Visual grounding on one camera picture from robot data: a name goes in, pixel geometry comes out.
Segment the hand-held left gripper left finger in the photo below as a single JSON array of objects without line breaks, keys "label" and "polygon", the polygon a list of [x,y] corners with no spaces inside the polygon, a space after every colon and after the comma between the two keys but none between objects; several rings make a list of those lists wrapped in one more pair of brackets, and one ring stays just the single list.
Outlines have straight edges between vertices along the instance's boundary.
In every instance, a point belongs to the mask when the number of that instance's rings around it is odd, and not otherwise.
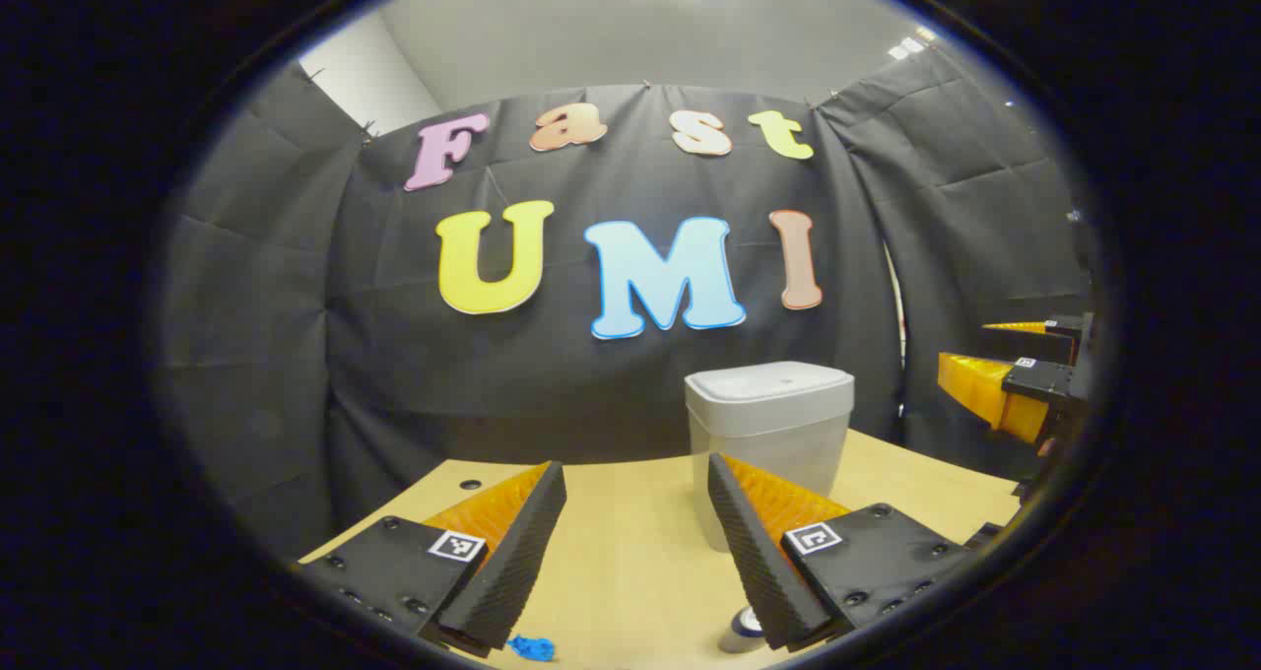
[{"label": "hand-held left gripper left finger", "polygon": [[566,500],[562,464],[543,462],[427,520],[383,514],[294,572],[388,636],[487,657],[508,644]]}]

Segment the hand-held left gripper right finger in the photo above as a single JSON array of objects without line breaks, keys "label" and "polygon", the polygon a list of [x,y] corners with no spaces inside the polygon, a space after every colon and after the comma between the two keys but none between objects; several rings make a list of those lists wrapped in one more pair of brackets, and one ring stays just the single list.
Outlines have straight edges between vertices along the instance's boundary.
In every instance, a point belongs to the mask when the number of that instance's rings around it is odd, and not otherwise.
[{"label": "hand-held left gripper right finger", "polygon": [[797,651],[915,604],[1002,526],[951,541],[892,503],[863,508],[752,463],[707,455],[707,498],[770,649]]}]

